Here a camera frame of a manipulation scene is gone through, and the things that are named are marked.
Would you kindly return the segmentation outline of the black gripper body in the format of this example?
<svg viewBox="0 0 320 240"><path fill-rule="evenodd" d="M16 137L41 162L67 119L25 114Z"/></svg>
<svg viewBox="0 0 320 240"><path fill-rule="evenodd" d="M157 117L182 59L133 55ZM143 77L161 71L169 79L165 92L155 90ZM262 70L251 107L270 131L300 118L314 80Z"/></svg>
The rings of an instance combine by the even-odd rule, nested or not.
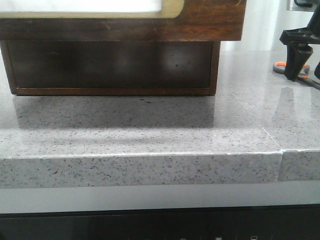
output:
<svg viewBox="0 0 320 240"><path fill-rule="evenodd" d="M320 1L306 27L291 30L283 30L280 39L284 45L298 44L320 44Z"/></svg>

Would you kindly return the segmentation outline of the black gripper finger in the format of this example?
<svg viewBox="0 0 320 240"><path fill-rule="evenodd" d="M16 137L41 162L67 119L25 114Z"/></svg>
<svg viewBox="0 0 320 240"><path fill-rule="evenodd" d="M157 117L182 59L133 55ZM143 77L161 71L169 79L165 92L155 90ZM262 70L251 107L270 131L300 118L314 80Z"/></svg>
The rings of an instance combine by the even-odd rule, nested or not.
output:
<svg viewBox="0 0 320 240"><path fill-rule="evenodd" d="M313 48L308 44L298 42L288 44L284 71L286 78L288 80L295 80L312 54Z"/></svg>

